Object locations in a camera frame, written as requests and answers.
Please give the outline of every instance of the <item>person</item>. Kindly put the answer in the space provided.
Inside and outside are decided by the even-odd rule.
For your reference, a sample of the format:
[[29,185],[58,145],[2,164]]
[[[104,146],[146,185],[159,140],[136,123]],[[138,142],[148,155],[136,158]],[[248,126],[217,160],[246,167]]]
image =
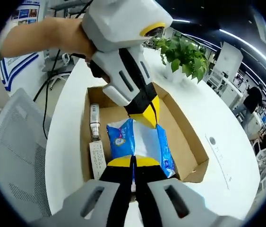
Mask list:
[[263,86],[259,84],[259,88],[252,87],[250,89],[247,89],[248,96],[244,100],[243,103],[241,103],[239,106],[237,106],[232,113],[237,116],[240,113],[244,114],[244,119],[241,123],[241,126],[245,129],[245,126],[249,123],[251,119],[251,114],[255,111],[256,107],[263,106],[262,104],[262,94],[261,91],[263,89]]
[[255,151],[255,154],[257,155],[260,150],[263,150],[266,148],[266,134],[263,136],[258,136],[254,140],[256,139],[259,140],[259,143],[254,146],[254,151]]
[[[8,23],[0,34],[0,60],[50,48],[84,54],[91,59],[96,51],[81,26],[81,19],[48,17],[29,25],[10,26],[12,23]],[[0,111],[8,99],[0,78]]]

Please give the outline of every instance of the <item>black cable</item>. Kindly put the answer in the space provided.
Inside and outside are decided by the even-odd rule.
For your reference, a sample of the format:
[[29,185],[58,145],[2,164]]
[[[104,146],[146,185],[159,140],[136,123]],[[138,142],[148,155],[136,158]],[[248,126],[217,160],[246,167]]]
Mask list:
[[[75,17],[75,19],[77,19],[83,12],[85,12],[86,8],[88,8],[89,5],[91,5],[93,0],[89,1],[84,7],[83,9],[80,11],[80,13],[77,14],[77,16]],[[49,90],[49,81],[52,77],[52,74],[53,74],[53,71],[55,69],[55,65],[56,65],[56,62],[57,62],[57,59],[59,57],[59,54],[60,54],[60,49],[58,50],[57,54],[56,54],[56,57],[55,57],[55,60],[54,60],[54,64],[53,64],[53,67],[52,67],[52,70],[49,74],[49,78],[44,82],[44,84],[41,86],[41,88],[39,89],[39,91],[37,92],[35,98],[34,98],[34,101],[37,99],[37,97],[39,96],[41,90],[43,89],[44,85],[47,84],[47,88],[46,88],[46,100],[45,100],[45,105],[44,105],[44,114],[43,114],[43,133],[44,133],[44,136],[46,137],[46,139],[48,139],[47,137],[47,134],[45,132],[45,128],[44,128],[44,125],[45,125],[45,121],[46,121],[46,114],[47,114],[47,106],[48,106],[48,90]]]

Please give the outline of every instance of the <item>yellow ring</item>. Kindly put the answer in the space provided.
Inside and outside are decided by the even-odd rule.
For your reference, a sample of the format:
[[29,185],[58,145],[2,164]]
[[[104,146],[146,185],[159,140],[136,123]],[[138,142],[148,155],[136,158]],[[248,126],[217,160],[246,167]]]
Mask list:
[[151,30],[153,30],[154,28],[157,28],[157,27],[165,27],[165,23],[164,22],[157,22],[157,23],[154,23],[153,25],[147,26],[145,29],[143,29],[140,32],[140,35],[141,36],[145,36],[146,33],[148,33],[149,31],[151,31]]

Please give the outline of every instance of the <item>gray mesh chair back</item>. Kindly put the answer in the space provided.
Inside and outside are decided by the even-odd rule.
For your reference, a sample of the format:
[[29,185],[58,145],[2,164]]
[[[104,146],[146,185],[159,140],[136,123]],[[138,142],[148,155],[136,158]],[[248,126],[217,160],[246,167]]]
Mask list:
[[[48,133],[51,119],[46,119]],[[0,113],[0,190],[27,222],[51,215],[45,186],[43,111],[19,89]]]

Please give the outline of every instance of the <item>blue tissue package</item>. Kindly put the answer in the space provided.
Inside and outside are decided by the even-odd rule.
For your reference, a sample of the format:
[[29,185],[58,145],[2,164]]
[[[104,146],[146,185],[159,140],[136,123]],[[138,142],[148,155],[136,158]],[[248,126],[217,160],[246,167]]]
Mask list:
[[[107,125],[107,132],[110,138],[112,159],[135,154],[134,121],[128,118],[119,128]],[[165,130],[157,125],[156,127],[161,155],[160,166],[167,177],[175,174],[175,162],[168,147]]]

